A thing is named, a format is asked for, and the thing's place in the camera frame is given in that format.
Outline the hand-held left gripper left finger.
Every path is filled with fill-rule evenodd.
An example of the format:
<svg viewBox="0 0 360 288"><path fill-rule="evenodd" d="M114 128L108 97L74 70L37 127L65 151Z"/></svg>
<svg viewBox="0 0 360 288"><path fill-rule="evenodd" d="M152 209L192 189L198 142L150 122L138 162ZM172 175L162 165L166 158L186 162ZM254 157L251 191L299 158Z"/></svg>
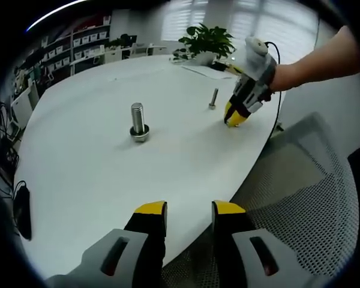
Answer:
<svg viewBox="0 0 360 288"><path fill-rule="evenodd" d="M166 253L167 203L138 207L123 229L86 249L80 264L47 279L48 287L160 287Z"/></svg>

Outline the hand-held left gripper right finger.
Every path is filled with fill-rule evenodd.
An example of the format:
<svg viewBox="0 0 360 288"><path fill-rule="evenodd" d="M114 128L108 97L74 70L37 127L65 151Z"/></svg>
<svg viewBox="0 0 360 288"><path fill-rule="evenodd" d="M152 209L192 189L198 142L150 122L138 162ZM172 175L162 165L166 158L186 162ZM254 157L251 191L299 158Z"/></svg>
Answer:
<svg viewBox="0 0 360 288"><path fill-rule="evenodd" d="M212 201L214 254L221 287L317 287L296 253L266 229L256 229L244 208Z"/></svg>

